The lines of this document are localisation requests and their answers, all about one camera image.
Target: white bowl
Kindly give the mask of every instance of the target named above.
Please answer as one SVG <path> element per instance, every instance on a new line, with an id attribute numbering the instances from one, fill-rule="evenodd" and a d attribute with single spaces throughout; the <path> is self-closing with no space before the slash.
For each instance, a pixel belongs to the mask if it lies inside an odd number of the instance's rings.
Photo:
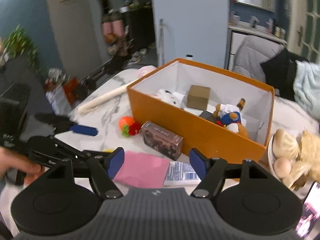
<path id="1" fill-rule="evenodd" d="M 281 181 L 281 180 L 278 178 L 278 176 L 276 175 L 275 170 L 273 169 L 273 165 L 274 165 L 274 163 L 275 163 L 275 161 L 276 161 L 276 157 L 274 156 L 273 150 L 272 150 L 273 137 L 274 137 L 274 135 L 271 137 L 271 139 L 270 139 L 270 141 L 269 141 L 269 143 L 268 143 L 268 149 L 267 149 L 267 151 L 268 151 L 269 168 L 270 168 L 271 174 L 272 174 L 277 180 Z M 308 179 L 307 182 L 306 182 L 306 184 L 305 184 L 302 188 L 299 188 L 298 190 L 293 190 L 293 193 L 295 193 L 295 195 L 296 195 L 298 198 L 304 199 L 304 198 L 307 196 L 307 194 L 308 194 L 308 192 L 309 192 L 309 190 L 310 190 L 310 188 L 311 188 L 311 186 L 312 186 L 312 183 L 313 183 L 313 180 L 312 180 L 312 179 Z"/>

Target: white paper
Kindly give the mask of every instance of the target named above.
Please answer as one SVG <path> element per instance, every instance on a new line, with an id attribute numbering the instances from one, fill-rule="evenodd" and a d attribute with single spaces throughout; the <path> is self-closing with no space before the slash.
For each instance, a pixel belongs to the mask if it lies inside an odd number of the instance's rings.
<path id="1" fill-rule="evenodd" d="M 201 179 L 189 163 L 170 162 L 163 186 L 194 185 L 200 182 Z"/>

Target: brown printed box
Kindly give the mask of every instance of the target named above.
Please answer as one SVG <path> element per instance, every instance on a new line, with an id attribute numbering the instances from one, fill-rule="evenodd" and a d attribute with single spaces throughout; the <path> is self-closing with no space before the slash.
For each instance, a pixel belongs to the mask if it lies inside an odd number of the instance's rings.
<path id="1" fill-rule="evenodd" d="M 177 160 L 181 155 L 182 137 L 153 123 L 141 127 L 144 143 L 167 157 Z"/>

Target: smartphone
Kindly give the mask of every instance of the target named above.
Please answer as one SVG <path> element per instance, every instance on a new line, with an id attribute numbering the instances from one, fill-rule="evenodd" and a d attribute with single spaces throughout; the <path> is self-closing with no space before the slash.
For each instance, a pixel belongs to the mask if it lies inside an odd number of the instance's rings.
<path id="1" fill-rule="evenodd" d="M 298 236 L 306 239 L 320 217 L 320 184 L 314 182 L 303 203 L 302 216 L 296 227 Z"/>

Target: teddy bear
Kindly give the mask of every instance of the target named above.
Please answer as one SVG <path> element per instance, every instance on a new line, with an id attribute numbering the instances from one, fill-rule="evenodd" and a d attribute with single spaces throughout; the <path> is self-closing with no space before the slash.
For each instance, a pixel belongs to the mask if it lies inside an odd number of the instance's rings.
<path id="1" fill-rule="evenodd" d="M 236 106 L 217 104 L 213 116 L 215 118 L 220 118 L 220 120 L 216 121 L 216 124 L 249 139 L 247 129 L 242 125 L 241 122 L 240 112 L 244 108 L 244 105 L 244 98 L 241 98 Z"/>

